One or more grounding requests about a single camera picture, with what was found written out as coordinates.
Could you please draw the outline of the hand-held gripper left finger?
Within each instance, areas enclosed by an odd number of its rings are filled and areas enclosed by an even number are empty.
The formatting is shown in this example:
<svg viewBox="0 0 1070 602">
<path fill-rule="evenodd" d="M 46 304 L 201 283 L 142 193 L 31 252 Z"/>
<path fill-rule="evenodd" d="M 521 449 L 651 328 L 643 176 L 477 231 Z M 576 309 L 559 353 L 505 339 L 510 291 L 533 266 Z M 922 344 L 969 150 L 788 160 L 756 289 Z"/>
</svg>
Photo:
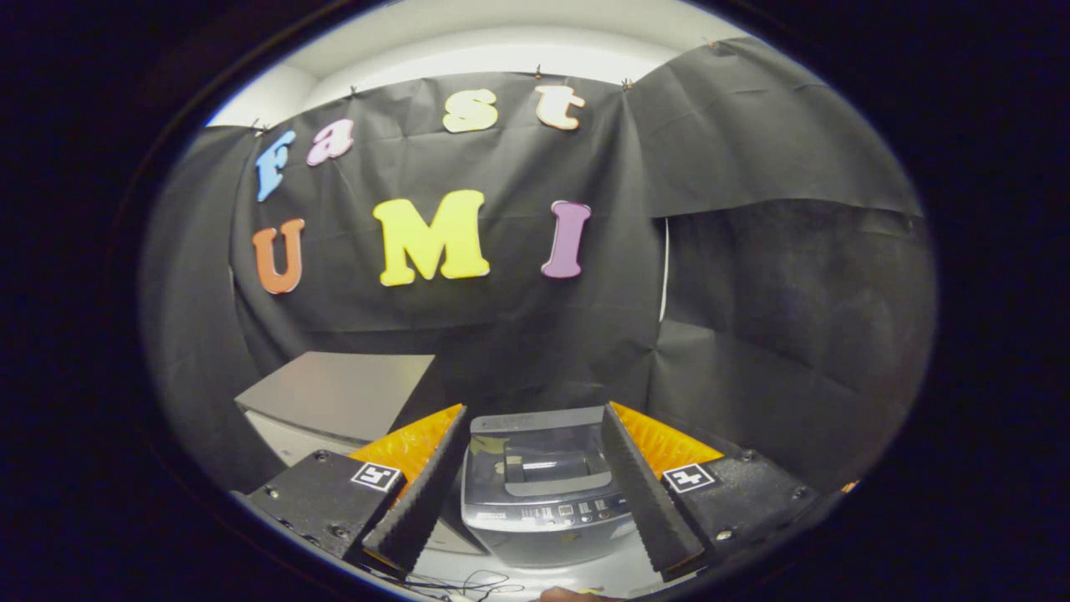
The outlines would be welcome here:
<svg viewBox="0 0 1070 602">
<path fill-rule="evenodd" d="M 303 458 L 243 496 L 248 509 L 340 564 L 406 576 L 435 530 L 467 450 L 455 404 L 348 456 Z"/>
</svg>

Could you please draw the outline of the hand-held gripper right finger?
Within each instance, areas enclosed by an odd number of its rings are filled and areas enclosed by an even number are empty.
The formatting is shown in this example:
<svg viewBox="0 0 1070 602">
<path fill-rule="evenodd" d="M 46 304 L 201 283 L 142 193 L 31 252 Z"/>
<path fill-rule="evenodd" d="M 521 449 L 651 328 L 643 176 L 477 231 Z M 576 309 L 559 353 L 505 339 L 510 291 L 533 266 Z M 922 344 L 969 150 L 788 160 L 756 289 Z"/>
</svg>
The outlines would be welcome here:
<svg viewBox="0 0 1070 602">
<path fill-rule="evenodd" d="M 662 578 L 720 578 L 824 515 L 817 489 L 752 449 L 718 451 L 614 401 L 601 422 L 605 460 Z"/>
</svg>

